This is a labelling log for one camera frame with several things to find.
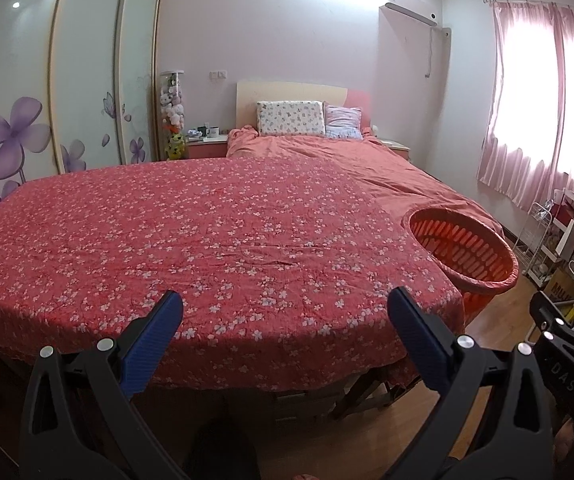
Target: silver screw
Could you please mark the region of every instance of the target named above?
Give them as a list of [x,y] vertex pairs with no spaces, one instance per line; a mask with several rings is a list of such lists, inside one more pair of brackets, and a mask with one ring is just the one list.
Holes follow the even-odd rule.
[[518,343],[518,352],[522,355],[531,355],[531,346],[528,343]]
[[476,344],[476,342],[470,338],[468,335],[461,335],[456,339],[458,344],[462,346],[462,348],[472,348]]
[[47,359],[48,357],[50,357],[52,354],[54,353],[54,347],[52,346],[43,346],[41,348],[41,357],[43,359]]
[[114,341],[113,339],[106,337],[97,343],[96,348],[98,348],[101,352],[107,352],[108,350],[114,348]]

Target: red floral tablecloth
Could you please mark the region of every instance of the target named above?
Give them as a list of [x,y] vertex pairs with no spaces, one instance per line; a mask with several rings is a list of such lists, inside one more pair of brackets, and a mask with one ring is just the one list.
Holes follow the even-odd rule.
[[155,380],[316,388],[404,357],[385,310],[398,285],[462,329],[427,253],[324,160],[135,164],[28,182],[0,204],[0,349],[30,362],[117,336],[171,289],[185,317]]

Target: orange plastic basket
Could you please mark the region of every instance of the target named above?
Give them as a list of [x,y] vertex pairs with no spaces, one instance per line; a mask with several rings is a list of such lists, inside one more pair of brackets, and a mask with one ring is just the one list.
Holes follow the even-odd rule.
[[407,213],[403,225],[462,293],[465,324],[518,281],[518,261],[509,245],[476,219],[429,207]]

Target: blue gripper pad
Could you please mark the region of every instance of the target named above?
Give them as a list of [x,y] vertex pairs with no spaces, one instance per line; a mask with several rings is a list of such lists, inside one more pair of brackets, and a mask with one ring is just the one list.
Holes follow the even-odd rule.
[[168,290],[146,317],[133,320],[118,338],[120,387],[125,397],[141,393],[154,375],[183,320],[183,300]]
[[389,293],[387,314],[425,386],[444,395],[451,386],[452,356],[446,348],[453,334],[440,318],[422,313],[403,286]]

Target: basket rim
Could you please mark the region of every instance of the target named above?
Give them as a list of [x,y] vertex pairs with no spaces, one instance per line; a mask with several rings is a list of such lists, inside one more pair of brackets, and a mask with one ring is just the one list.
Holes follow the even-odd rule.
[[[512,261],[513,269],[512,269],[512,272],[510,273],[510,275],[505,280],[502,280],[502,282],[488,282],[488,281],[483,281],[483,280],[475,280],[473,278],[465,276],[464,274],[461,274],[461,273],[451,269],[451,267],[446,266],[438,258],[436,258],[432,253],[427,251],[427,249],[425,249],[420,244],[420,242],[417,240],[416,235],[414,235],[413,232],[411,231],[410,223],[411,223],[411,217],[413,215],[415,215],[416,213],[418,213],[420,211],[431,210],[431,209],[438,209],[441,211],[447,211],[450,214],[460,216],[462,218],[466,218],[467,222],[475,222],[475,223],[479,224],[481,227],[483,227],[484,229],[486,229],[487,231],[489,231],[491,234],[495,235],[500,240],[503,248],[507,251],[507,253],[509,254],[510,259]],[[429,254],[429,256],[432,257],[432,260],[440,267],[440,270],[442,270],[442,272],[452,281],[452,283],[454,283],[454,285],[456,285],[456,287],[459,286],[459,283],[455,283],[454,280],[456,282],[462,283],[463,288],[471,289],[471,290],[465,290],[465,292],[471,292],[474,294],[493,294],[493,295],[502,294],[503,292],[507,292],[508,290],[513,288],[515,286],[515,284],[518,282],[518,276],[520,274],[520,268],[518,266],[518,260],[516,259],[516,255],[513,253],[512,248],[509,247],[509,244],[504,240],[503,237],[501,237],[498,233],[493,231],[493,229],[491,229],[488,225],[483,224],[483,222],[481,222],[477,218],[467,216],[467,215],[462,214],[461,212],[456,211],[454,209],[451,209],[449,207],[440,206],[437,204],[433,204],[433,205],[425,204],[425,205],[416,206],[416,207],[410,209],[403,216],[402,224],[403,224],[404,229],[406,229],[407,232],[409,232],[409,234],[411,234],[414,237],[414,240],[416,241],[416,243],[418,243],[418,245],[427,254]]]

